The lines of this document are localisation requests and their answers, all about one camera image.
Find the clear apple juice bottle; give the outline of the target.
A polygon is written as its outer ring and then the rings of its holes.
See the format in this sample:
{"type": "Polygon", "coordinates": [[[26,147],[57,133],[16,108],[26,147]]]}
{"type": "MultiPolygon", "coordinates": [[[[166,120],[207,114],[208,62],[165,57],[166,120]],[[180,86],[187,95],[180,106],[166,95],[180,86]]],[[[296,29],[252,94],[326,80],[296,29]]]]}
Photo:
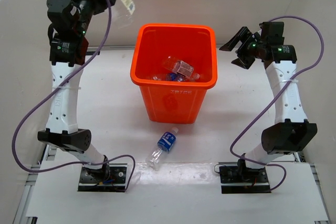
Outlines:
{"type": "Polygon", "coordinates": [[[133,0],[117,0],[112,8],[112,22],[118,27],[130,26],[133,22],[135,4],[133,0]]]}

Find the green white label bottle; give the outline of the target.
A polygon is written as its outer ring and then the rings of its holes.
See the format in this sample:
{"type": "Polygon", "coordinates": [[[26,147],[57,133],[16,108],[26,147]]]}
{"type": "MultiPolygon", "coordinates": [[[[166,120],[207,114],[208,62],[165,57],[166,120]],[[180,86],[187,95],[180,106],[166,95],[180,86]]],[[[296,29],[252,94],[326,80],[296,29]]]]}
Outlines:
{"type": "Polygon", "coordinates": [[[168,56],[163,60],[163,67],[184,80],[196,81],[200,78],[200,74],[195,71],[195,68],[183,60],[179,60],[172,56],[168,56]]]}

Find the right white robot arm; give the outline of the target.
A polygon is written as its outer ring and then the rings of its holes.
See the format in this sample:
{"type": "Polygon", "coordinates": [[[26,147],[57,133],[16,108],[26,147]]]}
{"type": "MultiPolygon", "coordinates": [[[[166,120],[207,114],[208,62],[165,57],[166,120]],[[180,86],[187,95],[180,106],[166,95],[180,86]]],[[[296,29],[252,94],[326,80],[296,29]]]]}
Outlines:
{"type": "Polygon", "coordinates": [[[221,51],[236,50],[232,64],[249,69],[256,59],[264,64],[274,95],[275,123],[263,130],[261,143],[243,154],[238,161],[236,177],[247,182],[255,171],[273,160],[302,151],[317,134],[317,125],[310,123],[304,112],[297,80],[297,55],[294,46],[286,45],[283,22],[263,22],[261,31],[252,33],[243,26],[234,37],[221,46],[221,51]]]}

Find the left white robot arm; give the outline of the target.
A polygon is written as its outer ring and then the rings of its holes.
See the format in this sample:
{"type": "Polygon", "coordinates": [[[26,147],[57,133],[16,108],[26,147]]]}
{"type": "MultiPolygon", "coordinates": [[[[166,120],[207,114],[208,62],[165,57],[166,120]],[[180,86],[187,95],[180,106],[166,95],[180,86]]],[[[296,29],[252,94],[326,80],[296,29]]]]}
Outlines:
{"type": "Polygon", "coordinates": [[[48,121],[38,140],[68,152],[83,162],[85,171],[98,182],[110,177],[107,157],[91,144],[91,132],[77,123],[81,66],[85,64],[85,38],[91,18],[113,6],[116,0],[47,0],[53,90],[48,121]]]}

